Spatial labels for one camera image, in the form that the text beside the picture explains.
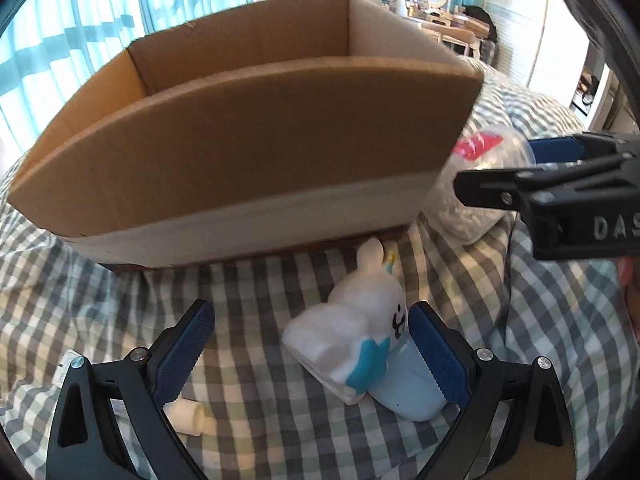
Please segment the operator hand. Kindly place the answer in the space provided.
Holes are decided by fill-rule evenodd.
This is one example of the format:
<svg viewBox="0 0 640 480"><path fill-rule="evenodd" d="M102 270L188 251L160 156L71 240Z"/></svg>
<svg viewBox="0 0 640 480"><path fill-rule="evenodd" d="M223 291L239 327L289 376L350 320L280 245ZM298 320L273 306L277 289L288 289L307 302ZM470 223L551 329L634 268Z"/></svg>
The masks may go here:
<svg viewBox="0 0 640 480"><path fill-rule="evenodd" d="M639 259L624 257L616 263L618 281L622 286L626 308L634 336L640 338L640 276Z"/></svg>

